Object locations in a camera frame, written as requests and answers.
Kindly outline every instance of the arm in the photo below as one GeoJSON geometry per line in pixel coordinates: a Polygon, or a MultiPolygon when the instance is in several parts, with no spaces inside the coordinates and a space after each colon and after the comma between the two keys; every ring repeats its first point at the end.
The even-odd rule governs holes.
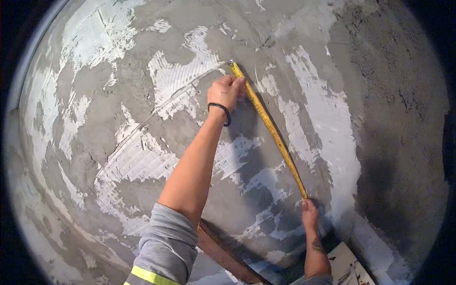
{"type": "MultiPolygon", "coordinates": [[[[219,103],[232,112],[236,99],[243,95],[244,81],[244,78],[235,80],[233,76],[223,76],[208,89],[207,102],[219,103]]],[[[197,228],[206,204],[215,151],[225,121],[225,112],[211,106],[206,122],[180,159],[158,199],[158,203],[186,216],[194,228],[197,228]]]]}
{"type": "Polygon", "coordinates": [[[331,265],[317,235],[317,219],[318,211],[313,202],[310,199],[302,201],[302,222],[306,228],[307,242],[304,264],[306,279],[320,274],[331,274],[331,265]]]}
{"type": "MultiPolygon", "coordinates": [[[[230,111],[243,95],[244,79],[224,76],[207,92],[208,103],[230,111]]],[[[140,240],[140,254],[125,284],[185,284],[190,278],[197,251],[196,228],[206,204],[218,139],[225,112],[211,106],[206,122],[185,151],[168,179],[150,223],[140,240]]]]}

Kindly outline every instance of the tattoo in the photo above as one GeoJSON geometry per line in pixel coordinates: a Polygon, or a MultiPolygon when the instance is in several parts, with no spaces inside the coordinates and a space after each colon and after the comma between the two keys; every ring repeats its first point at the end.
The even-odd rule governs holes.
{"type": "Polygon", "coordinates": [[[312,248],[321,254],[326,254],[325,250],[323,249],[323,245],[321,244],[321,241],[318,237],[315,237],[312,243],[312,248]]]}

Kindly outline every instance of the yellow reflective tape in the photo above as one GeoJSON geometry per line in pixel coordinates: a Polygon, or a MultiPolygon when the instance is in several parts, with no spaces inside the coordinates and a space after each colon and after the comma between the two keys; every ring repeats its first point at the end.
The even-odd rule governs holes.
{"type": "Polygon", "coordinates": [[[138,266],[133,266],[131,273],[141,279],[149,281],[156,285],[179,285],[179,283],[169,280],[163,276],[157,275],[138,266]]]}

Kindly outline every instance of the hand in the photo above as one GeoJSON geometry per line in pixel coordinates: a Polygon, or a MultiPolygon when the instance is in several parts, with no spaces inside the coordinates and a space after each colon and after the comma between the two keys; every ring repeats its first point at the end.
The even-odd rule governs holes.
{"type": "Polygon", "coordinates": [[[316,222],[318,219],[318,211],[310,199],[302,201],[302,223],[308,230],[316,230],[316,222]]]}
{"type": "MultiPolygon", "coordinates": [[[[239,77],[236,79],[233,75],[225,75],[212,83],[212,86],[207,90],[207,103],[218,103],[225,106],[230,113],[236,109],[236,99],[244,96],[245,78],[239,77]]],[[[211,106],[209,113],[219,109],[219,107],[211,106]]]]}

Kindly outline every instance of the wrist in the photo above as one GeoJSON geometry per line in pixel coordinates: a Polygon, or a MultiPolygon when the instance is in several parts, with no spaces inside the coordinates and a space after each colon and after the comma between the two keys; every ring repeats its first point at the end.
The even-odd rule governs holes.
{"type": "Polygon", "coordinates": [[[313,240],[317,236],[317,230],[315,227],[305,227],[306,229],[306,238],[313,240]]]}
{"type": "Polygon", "coordinates": [[[227,120],[227,116],[223,109],[221,109],[217,106],[210,106],[209,114],[207,115],[207,119],[216,121],[219,124],[224,124],[227,120]]]}

